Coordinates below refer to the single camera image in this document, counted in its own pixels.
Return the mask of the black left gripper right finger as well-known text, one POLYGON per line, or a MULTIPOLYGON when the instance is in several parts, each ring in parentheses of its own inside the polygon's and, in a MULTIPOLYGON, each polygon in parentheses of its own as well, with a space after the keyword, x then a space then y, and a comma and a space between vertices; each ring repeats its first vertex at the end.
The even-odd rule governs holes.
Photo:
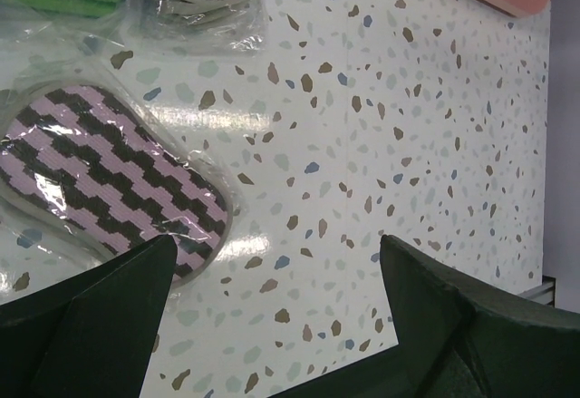
POLYGON ((383 236, 382 279, 415 397, 576 397, 579 315, 383 236))

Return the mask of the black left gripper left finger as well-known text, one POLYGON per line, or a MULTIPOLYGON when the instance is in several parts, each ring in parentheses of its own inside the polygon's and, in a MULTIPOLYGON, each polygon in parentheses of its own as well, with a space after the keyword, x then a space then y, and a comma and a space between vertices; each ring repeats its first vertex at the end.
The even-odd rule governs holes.
POLYGON ((3 304, 2 396, 139 396, 176 258, 173 238, 157 236, 3 304))

